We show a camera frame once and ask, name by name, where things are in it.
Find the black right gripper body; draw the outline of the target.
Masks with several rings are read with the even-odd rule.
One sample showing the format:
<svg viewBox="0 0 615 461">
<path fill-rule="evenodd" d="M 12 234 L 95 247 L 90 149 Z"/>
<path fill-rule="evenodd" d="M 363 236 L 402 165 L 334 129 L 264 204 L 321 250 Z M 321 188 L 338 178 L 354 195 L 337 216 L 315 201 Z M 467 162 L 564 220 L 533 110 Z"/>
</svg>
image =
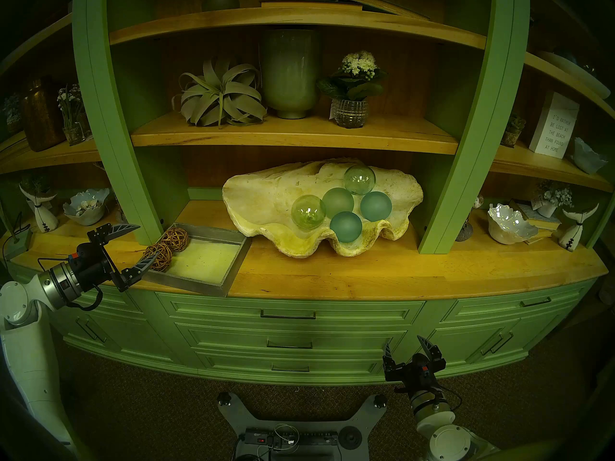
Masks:
<svg viewBox="0 0 615 461">
<path fill-rule="evenodd" d="M 437 382 L 435 373 L 445 369 L 445 359 L 442 366 L 431 366 L 426 355 L 416 353 L 409 363 L 395 364 L 395 369 L 384 369 L 385 380 L 403 383 L 403 387 L 394 387 L 395 393 L 431 392 L 443 389 Z"/>
</svg>

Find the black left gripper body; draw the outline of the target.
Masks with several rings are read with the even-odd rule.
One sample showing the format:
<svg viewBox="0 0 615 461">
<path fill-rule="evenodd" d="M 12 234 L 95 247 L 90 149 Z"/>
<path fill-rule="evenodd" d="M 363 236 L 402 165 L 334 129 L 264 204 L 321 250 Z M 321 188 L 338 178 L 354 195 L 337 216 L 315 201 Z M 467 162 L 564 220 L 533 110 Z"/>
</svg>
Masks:
<svg viewBox="0 0 615 461">
<path fill-rule="evenodd" d="M 105 250 L 106 244 L 107 242 L 81 243 L 69 257 L 69 266 L 81 290 L 91 290 L 106 281 L 117 285 L 117 271 Z"/>
</svg>

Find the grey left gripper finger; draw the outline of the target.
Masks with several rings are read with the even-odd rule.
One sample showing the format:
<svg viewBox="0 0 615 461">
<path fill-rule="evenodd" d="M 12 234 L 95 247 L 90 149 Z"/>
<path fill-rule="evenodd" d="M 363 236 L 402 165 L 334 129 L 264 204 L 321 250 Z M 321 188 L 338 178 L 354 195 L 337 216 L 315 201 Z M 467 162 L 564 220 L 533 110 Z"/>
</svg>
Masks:
<svg viewBox="0 0 615 461">
<path fill-rule="evenodd" d="M 102 247 L 108 244 L 111 240 L 122 237 L 139 229 L 136 224 L 119 223 L 119 224 L 103 224 L 96 229 L 88 232 L 89 242 L 96 243 Z"/>
<path fill-rule="evenodd" d="M 140 281 L 142 276 L 151 268 L 157 258 L 157 253 L 149 258 L 140 260 L 135 266 L 125 268 L 121 271 L 113 271 L 113 283 L 120 292 L 126 291 L 129 287 Z"/>
</svg>

